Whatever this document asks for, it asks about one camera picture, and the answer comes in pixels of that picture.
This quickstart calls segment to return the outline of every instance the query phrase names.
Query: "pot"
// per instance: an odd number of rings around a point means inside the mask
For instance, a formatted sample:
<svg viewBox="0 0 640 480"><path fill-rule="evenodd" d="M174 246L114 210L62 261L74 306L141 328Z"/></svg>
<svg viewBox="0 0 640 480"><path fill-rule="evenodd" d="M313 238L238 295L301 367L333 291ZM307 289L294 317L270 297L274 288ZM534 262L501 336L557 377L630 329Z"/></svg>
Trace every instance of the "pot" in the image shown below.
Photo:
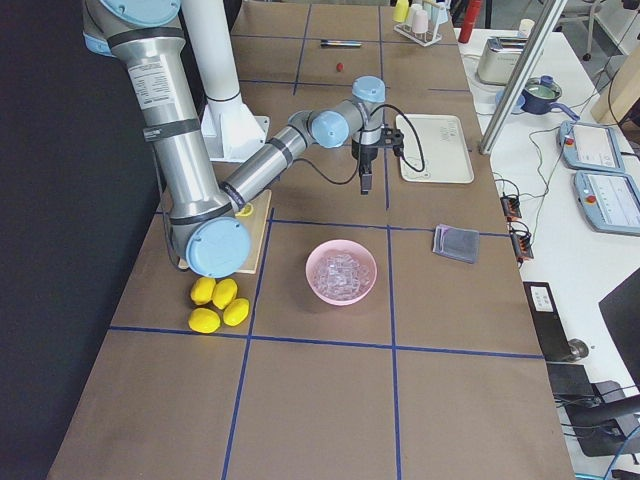
<svg viewBox="0 0 640 480"><path fill-rule="evenodd" d="M530 78L524 86L522 95L524 96L522 110L525 112L544 115L554 108L559 108L569 115L572 120L580 120L580 116L573 110L562 103L556 102L562 96L562 89L549 75Z"/></svg>

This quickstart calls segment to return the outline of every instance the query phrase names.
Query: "red object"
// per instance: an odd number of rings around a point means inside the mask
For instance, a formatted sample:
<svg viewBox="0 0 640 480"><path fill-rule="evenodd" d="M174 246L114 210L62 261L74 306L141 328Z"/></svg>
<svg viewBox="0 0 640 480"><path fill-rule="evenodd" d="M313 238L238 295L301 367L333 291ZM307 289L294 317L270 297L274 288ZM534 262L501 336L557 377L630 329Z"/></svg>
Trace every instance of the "red object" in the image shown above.
<svg viewBox="0 0 640 480"><path fill-rule="evenodd" d="M464 22L462 22L462 28L460 29L460 36L458 37L460 43L467 43L471 38L471 32L480 14L480 8L482 8L482 0L471 0L471 4L464 14Z"/></svg>

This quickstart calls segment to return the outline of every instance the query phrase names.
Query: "toaster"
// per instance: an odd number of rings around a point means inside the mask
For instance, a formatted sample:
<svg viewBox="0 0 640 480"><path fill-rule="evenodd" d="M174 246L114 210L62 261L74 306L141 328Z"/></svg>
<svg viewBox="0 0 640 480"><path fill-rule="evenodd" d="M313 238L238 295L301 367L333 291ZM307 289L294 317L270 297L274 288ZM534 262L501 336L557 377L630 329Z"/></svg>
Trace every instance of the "toaster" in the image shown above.
<svg viewBox="0 0 640 480"><path fill-rule="evenodd" d="M489 37L478 63L480 81L491 85L506 85L526 43L526 38Z"/></svg>

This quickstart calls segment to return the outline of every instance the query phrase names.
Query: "gray cloth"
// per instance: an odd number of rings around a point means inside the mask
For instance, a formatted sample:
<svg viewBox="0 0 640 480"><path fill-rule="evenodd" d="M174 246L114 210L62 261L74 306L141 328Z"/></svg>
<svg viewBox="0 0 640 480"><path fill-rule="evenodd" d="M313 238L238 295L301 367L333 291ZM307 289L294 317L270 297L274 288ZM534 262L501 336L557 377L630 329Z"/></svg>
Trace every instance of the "gray cloth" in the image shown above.
<svg viewBox="0 0 640 480"><path fill-rule="evenodd" d="M479 245L480 233L477 230L440 224L433 236L433 253L467 263L478 260Z"/></svg>

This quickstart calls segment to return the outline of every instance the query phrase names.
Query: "marker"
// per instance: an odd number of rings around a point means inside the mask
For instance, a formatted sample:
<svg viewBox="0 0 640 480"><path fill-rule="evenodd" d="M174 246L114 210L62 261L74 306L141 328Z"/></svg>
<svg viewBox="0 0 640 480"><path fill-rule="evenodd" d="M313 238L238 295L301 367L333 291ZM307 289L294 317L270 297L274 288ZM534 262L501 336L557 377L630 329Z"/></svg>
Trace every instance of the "marker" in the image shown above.
<svg viewBox="0 0 640 480"><path fill-rule="evenodd" d="M362 42L356 42L355 40L320 40L320 46L322 48L360 48Z"/></svg>

